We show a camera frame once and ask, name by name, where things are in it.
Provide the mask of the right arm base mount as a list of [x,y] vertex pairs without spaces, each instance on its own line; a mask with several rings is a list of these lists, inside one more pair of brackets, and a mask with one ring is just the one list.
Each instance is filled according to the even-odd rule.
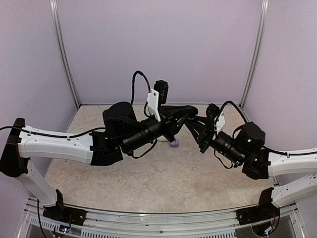
[[236,211],[239,225],[256,223],[272,219],[274,216],[280,216],[280,209],[275,207],[272,203],[272,191],[273,187],[263,190],[257,205]]

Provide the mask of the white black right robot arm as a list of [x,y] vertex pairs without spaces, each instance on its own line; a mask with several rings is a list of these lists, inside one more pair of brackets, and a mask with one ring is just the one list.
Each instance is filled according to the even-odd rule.
[[305,173],[291,183],[268,188],[261,192],[259,205],[253,209],[258,220],[264,220],[276,208],[309,196],[317,190],[317,150],[278,152],[264,147],[265,132],[253,122],[238,128],[232,138],[221,129],[223,119],[195,117],[185,123],[195,138],[201,153],[214,149],[229,159],[235,167],[251,179],[268,179],[287,174]]

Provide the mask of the purple earbud charging case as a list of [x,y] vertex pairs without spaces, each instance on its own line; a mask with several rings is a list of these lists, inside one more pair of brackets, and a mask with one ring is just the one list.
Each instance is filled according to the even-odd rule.
[[180,142],[179,142],[179,140],[176,138],[174,141],[170,142],[169,145],[170,145],[170,147],[172,147],[172,148],[177,148],[177,147],[179,147]]

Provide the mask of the white earbud charging case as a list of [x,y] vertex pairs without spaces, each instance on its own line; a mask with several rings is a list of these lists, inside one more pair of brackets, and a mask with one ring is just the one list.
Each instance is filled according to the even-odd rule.
[[158,141],[159,142],[169,142],[167,139],[159,139],[159,138],[158,138]]

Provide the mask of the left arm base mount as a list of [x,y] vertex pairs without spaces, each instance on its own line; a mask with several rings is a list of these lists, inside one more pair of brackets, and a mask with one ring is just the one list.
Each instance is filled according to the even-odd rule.
[[43,216],[52,220],[83,226],[87,211],[64,205],[62,193],[56,189],[56,202],[53,206],[43,206]]

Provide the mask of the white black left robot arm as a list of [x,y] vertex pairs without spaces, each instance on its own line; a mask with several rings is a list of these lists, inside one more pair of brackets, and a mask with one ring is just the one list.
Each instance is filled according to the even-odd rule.
[[20,179],[42,205],[58,220],[69,216],[62,194],[52,188],[31,164],[31,158],[72,160],[92,166],[109,166],[133,156],[145,144],[155,144],[163,136],[173,141],[187,119],[198,109],[193,106],[161,106],[158,116],[137,121],[133,106],[119,102],[103,112],[104,127],[80,134],[39,130],[16,119],[0,159],[0,170],[8,177]]

